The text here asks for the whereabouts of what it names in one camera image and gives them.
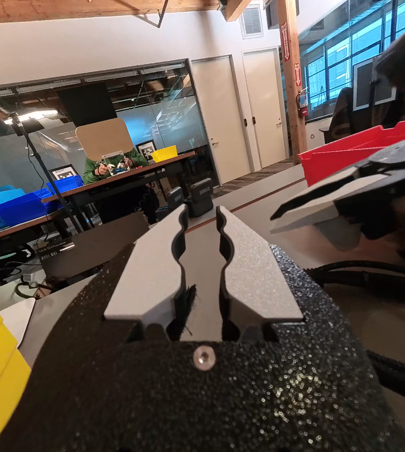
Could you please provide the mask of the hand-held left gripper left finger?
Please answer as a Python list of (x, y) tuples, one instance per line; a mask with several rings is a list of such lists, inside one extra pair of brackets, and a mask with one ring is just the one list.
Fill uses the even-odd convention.
[(188, 208), (178, 206), (135, 243), (104, 311), (108, 320), (139, 321), (144, 327), (188, 317), (187, 285), (179, 262), (186, 249)]

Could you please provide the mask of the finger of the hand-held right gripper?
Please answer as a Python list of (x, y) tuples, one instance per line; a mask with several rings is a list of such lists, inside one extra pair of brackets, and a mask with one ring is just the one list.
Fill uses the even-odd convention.
[(272, 234), (314, 226), (338, 250), (351, 250), (360, 238), (378, 240), (395, 226), (391, 208), (396, 195), (397, 178), (379, 175), (372, 184), (362, 187), (359, 180), (320, 202), (291, 210), (281, 218), (271, 220)]
[(394, 173), (394, 169), (389, 167), (379, 168), (375, 166), (349, 166), (336, 172), (329, 177), (311, 185), (308, 189), (300, 192), (297, 196), (283, 203), (276, 212), (271, 216), (271, 220), (281, 218), (284, 214), (300, 208), (309, 202), (320, 202), (325, 196), (333, 196), (340, 189), (345, 189), (348, 184), (355, 180), (362, 183), (362, 187), (366, 187), (376, 180), (379, 175), (388, 177)]

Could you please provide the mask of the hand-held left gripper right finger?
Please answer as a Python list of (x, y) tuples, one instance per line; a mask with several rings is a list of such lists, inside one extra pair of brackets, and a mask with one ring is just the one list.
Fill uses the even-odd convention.
[(223, 326), (301, 323), (303, 314), (267, 240), (224, 206), (216, 209)]

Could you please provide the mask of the red storage bin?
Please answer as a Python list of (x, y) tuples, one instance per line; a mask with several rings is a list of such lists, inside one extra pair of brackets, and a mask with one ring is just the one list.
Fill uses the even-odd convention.
[(405, 121), (395, 127), (376, 126), (354, 135), (325, 144), (299, 155), (305, 179), (311, 186), (322, 179), (373, 153), (405, 139)]

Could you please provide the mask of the black chair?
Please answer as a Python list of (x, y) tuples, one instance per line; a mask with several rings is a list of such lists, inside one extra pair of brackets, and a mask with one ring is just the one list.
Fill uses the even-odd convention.
[(329, 129), (324, 133), (324, 142), (329, 144), (379, 125), (391, 128), (400, 121), (405, 121), (405, 97), (401, 93), (391, 102), (353, 110), (353, 88), (343, 88), (337, 98)]

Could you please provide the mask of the computer monitor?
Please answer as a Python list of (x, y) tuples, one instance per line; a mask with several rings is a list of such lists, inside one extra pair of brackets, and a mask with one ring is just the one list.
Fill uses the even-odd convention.
[(377, 72), (381, 54), (353, 65), (352, 110), (359, 111), (371, 106), (386, 104), (397, 97), (397, 89), (386, 77)]

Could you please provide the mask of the black hard case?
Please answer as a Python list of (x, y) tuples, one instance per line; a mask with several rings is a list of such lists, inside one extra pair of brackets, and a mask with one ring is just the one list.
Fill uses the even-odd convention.
[(190, 186), (189, 197), (186, 199), (189, 217), (198, 218), (213, 209), (213, 181), (205, 178)]
[(184, 204), (184, 193), (180, 186), (172, 189), (168, 193), (167, 202), (164, 206), (156, 210), (157, 221), (160, 222), (166, 216), (168, 216), (172, 211), (178, 208), (180, 205)]

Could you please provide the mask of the fire extinguisher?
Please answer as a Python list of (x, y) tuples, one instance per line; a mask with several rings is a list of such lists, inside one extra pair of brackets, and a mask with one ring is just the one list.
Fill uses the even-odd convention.
[(300, 118), (305, 118), (309, 114), (307, 90), (307, 88), (303, 88), (296, 96), (296, 106)]

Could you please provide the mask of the exterior window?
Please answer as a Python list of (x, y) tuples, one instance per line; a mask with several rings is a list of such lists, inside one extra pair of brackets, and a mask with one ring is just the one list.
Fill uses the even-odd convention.
[(353, 67), (382, 53), (405, 32), (405, 0), (349, 0), (299, 36), (307, 120), (334, 112), (343, 88), (353, 86)]

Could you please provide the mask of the small yellow bin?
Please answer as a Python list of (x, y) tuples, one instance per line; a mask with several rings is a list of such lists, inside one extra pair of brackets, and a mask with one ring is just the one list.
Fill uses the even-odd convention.
[(168, 146), (154, 151), (151, 154), (152, 159), (155, 163), (163, 162), (175, 158), (178, 156), (176, 145)]

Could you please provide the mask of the framed marker tag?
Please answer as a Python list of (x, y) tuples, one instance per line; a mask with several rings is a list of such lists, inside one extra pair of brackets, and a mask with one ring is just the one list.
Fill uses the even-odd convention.
[(79, 175), (72, 164), (66, 164), (64, 166), (49, 169), (49, 173), (54, 181)]
[(136, 144), (138, 152), (148, 161), (148, 164), (154, 164), (153, 153), (157, 150), (154, 140), (150, 139), (142, 143)]

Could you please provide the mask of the white stand base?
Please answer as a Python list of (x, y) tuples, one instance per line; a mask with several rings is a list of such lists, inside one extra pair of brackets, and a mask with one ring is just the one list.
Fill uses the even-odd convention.
[(36, 298), (30, 297), (0, 311), (3, 324), (16, 340), (17, 349), (23, 342), (35, 305)]

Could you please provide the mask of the glass partition window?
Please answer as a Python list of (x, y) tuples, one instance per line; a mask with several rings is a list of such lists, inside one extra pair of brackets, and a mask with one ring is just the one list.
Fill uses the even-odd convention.
[(12, 127), (11, 113), (35, 119), (42, 129), (29, 134), (47, 169), (72, 164), (83, 176), (86, 155), (73, 122), (57, 91), (104, 82), (117, 117), (136, 144), (153, 139), (156, 149), (176, 145), (178, 155), (195, 151), (183, 162), (187, 186), (205, 178), (219, 185), (193, 77), (187, 60), (81, 73), (0, 85), (0, 187), (25, 193), (42, 188), (48, 179), (23, 136)]

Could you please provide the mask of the wall vent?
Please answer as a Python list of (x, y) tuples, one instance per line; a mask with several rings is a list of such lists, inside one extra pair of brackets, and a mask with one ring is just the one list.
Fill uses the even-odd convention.
[(244, 40), (263, 37), (262, 14), (259, 4), (250, 4), (240, 16)]

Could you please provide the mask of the black wall panel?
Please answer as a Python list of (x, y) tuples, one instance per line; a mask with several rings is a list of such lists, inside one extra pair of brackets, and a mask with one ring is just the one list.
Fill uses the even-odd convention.
[(104, 82), (60, 89), (56, 93), (75, 127), (117, 118)]

